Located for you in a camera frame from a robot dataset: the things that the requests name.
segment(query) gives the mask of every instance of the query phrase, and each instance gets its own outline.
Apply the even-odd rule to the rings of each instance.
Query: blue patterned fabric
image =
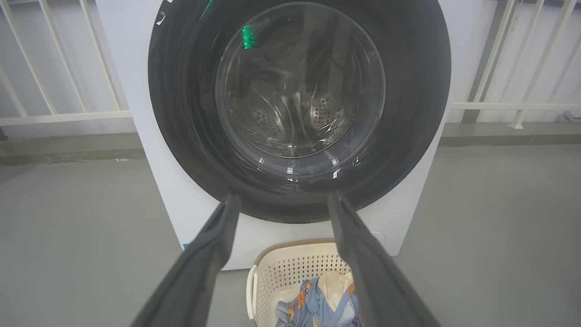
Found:
[[[278,303],[276,327],[318,327],[313,317],[322,327],[363,327],[355,287],[351,285],[345,291],[337,310],[333,312],[318,281],[319,277],[305,280],[294,300]]]

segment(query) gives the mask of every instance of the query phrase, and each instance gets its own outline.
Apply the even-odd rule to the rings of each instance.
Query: washing machine door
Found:
[[[149,53],[160,130],[216,199],[261,219],[360,209],[413,169],[442,120],[450,43],[437,0],[163,1]]]

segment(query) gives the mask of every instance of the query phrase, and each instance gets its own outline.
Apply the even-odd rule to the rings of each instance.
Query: basket handle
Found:
[[[254,311],[256,310],[257,279],[258,274],[256,273],[256,265],[254,265],[250,269],[248,278],[246,280],[246,311],[248,312],[248,318],[250,319],[251,326],[256,326],[254,321]]]

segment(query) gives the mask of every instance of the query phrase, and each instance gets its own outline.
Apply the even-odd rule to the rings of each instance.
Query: washing machine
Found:
[[[224,269],[333,237],[339,190],[390,255],[482,0],[96,0],[180,245],[240,196]]]

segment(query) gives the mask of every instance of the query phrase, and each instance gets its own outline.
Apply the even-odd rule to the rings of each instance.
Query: clothing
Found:
[[[277,305],[276,327],[362,327],[353,275],[326,272],[305,280],[299,295]]]

